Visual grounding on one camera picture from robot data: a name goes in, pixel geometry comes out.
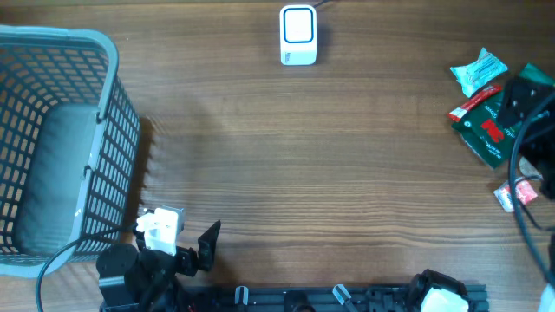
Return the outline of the mint tissue pack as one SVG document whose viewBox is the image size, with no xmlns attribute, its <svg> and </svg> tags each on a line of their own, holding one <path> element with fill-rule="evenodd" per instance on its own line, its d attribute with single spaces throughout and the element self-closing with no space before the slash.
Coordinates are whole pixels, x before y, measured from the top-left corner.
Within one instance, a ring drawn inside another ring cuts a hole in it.
<svg viewBox="0 0 555 312">
<path fill-rule="evenodd" d="M 507 70 L 507 65 L 486 48 L 480 50 L 476 61 L 450 68 L 456 81 L 461 85 L 462 93 L 467 98 L 471 98 L 479 89 Z"/>
</svg>

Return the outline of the chicken seasoning jar green lid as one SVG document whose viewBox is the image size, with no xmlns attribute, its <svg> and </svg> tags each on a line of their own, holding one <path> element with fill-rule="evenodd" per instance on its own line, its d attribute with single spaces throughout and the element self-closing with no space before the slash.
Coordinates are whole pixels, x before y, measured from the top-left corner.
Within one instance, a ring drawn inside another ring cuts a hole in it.
<svg viewBox="0 0 555 312">
<path fill-rule="evenodd" d="M 542 174 L 536 169 L 525 157 L 521 157 L 519 160 L 519 171 L 522 178 L 539 180 L 543 179 Z"/>
</svg>

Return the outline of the long red sachet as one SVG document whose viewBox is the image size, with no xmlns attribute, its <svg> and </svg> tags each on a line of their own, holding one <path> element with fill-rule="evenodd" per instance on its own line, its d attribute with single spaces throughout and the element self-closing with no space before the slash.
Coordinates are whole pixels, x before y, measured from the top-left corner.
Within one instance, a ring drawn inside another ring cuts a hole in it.
<svg viewBox="0 0 555 312">
<path fill-rule="evenodd" d="M 493 84 L 485 87 L 467 102 L 452 110 L 447 117 L 454 122 L 459 122 L 468 112 L 479 106 L 479 104 L 493 95 L 500 93 L 502 90 L 503 87 L 500 84 Z"/>
</svg>

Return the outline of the red tissue box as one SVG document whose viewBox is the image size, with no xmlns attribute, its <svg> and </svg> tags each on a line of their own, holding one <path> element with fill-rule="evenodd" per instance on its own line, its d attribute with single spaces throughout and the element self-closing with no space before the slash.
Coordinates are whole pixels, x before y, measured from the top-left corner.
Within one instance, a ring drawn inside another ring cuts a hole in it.
<svg viewBox="0 0 555 312">
<path fill-rule="evenodd" d="M 496 199 L 498 199 L 504 211 L 509 213 L 514 211 L 510 188 L 507 182 L 495 190 L 493 194 Z M 538 197 L 538 194 L 533 189 L 532 185 L 527 180 L 523 179 L 516 183 L 515 194 L 519 202 L 523 205 L 529 204 Z"/>
</svg>

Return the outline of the green 3M gloves packet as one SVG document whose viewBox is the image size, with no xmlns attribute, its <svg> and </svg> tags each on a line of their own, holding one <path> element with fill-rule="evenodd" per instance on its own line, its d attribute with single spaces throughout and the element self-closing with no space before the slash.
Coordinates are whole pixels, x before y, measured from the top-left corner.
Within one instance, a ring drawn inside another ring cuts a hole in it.
<svg viewBox="0 0 555 312">
<path fill-rule="evenodd" d="M 553 77 L 531 63 L 526 64 L 520 73 L 515 76 L 535 82 L 554 84 Z M 453 121 L 452 124 L 452 129 L 459 133 L 469 148 L 492 169 L 503 165 L 510 159 L 514 142 L 524 122 L 521 121 L 509 128 L 504 128 L 497 122 L 503 90 L 483 101 L 459 122 Z M 544 111 L 554 113 L 554 102 L 549 101 L 542 111 L 534 117 L 539 116 Z"/>
</svg>

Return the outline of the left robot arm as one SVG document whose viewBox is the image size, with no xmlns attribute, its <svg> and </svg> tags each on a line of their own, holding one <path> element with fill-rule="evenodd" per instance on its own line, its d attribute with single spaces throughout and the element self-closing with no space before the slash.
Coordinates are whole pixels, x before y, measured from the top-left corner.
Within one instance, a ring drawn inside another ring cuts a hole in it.
<svg viewBox="0 0 555 312">
<path fill-rule="evenodd" d="M 176 276 L 193 277 L 212 269 L 220 228 L 218 220 L 199 237 L 197 250 L 179 247 L 174 255 L 147 248 L 138 231 L 137 246 L 116 244 L 104 250 L 96 261 L 103 297 L 99 310 L 198 311 L 193 295 Z"/>
</svg>

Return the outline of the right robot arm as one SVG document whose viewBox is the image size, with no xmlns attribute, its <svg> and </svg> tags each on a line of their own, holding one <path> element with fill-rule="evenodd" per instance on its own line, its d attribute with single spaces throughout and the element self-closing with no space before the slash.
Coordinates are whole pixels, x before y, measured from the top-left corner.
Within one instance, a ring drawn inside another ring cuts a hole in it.
<svg viewBox="0 0 555 312">
<path fill-rule="evenodd" d="M 512 78 L 506 83 L 500 102 L 500 125 L 510 127 L 524 121 L 534 108 L 539 107 L 541 101 L 549 103 L 548 95 L 554 95 L 553 83 L 534 82 L 523 77 Z M 467 312 L 471 310 L 471 302 L 463 283 L 428 270 L 417 275 L 408 287 L 405 309 L 421 312 Z"/>
</svg>

